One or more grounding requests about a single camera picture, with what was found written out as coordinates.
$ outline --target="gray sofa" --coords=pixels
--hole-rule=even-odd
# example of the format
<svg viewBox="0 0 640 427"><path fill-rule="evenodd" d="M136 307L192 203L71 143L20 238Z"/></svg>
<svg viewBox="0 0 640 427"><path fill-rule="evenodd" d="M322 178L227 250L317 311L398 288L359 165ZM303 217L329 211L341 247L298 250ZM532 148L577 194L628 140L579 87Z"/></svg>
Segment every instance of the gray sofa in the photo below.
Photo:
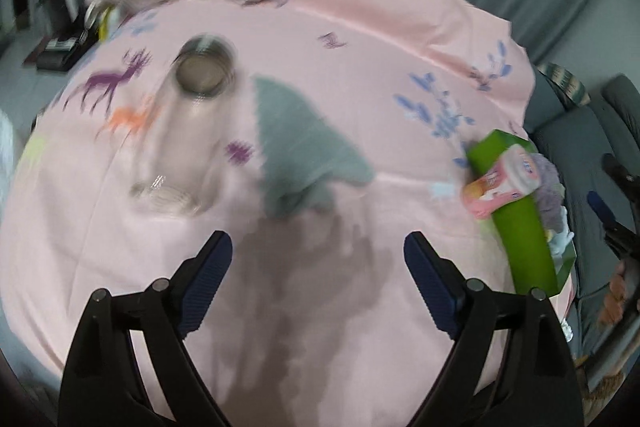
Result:
<svg viewBox="0 0 640 427"><path fill-rule="evenodd" d="M574 330L570 347L574 357L581 357L590 354L601 334L597 316L618 263L586 195L596 190L619 222L636 230L628 200L601 164L602 156L612 153L630 172L640 174L640 93L620 75L591 94L588 105L577 107L536 70L524 127L540 152L558 167L566 187L565 204L577 251L576 298L568 317ZM637 357L637 353L631 357L627 371Z"/></svg>

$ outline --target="glass jar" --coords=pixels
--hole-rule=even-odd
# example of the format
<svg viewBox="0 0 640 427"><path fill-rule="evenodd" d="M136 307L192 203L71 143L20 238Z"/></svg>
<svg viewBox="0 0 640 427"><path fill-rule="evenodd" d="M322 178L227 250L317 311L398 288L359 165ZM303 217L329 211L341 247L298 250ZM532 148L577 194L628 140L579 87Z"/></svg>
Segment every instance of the glass jar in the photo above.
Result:
<svg viewBox="0 0 640 427"><path fill-rule="evenodd" d="M160 87L138 144L131 195L137 206L190 216L220 191L234 54L220 38L189 40Z"/></svg>

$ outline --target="pink bottle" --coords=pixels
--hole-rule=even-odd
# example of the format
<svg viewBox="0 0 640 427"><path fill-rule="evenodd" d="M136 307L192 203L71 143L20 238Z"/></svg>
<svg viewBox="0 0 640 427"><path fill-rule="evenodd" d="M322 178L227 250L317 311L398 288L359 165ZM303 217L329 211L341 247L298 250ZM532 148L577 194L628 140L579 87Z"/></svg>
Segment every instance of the pink bottle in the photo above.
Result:
<svg viewBox="0 0 640 427"><path fill-rule="evenodd" d="M462 189L462 202L477 219L486 219L496 208L538 187L540 177L531 156L516 144L500 155L487 174Z"/></svg>

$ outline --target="green box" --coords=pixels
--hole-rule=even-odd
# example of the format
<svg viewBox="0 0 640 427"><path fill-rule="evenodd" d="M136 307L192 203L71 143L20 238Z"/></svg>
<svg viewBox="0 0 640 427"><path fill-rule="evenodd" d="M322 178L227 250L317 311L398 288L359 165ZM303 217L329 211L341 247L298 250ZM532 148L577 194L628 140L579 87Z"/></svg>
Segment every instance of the green box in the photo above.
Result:
<svg viewBox="0 0 640 427"><path fill-rule="evenodd" d="M522 145L527 152L536 152L531 142L494 130L469 149L466 158L475 174L480 177L494 165L500 154L514 144ZM559 294L574 265L575 248L571 244L566 248L562 256L564 263L556 275L533 197L526 196L498 208L492 214L492 219L509 258L516 292L526 294L537 287L543 289L549 297Z"/></svg>

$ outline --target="white wall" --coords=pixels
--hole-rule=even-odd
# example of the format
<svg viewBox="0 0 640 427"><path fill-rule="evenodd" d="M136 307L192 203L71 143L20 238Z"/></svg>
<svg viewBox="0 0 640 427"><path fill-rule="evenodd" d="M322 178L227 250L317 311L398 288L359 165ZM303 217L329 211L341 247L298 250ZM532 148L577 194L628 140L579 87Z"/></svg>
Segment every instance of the white wall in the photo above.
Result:
<svg viewBox="0 0 640 427"><path fill-rule="evenodd" d="M640 90L640 0L590 0L546 61L588 89L624 73Z"/></svg>

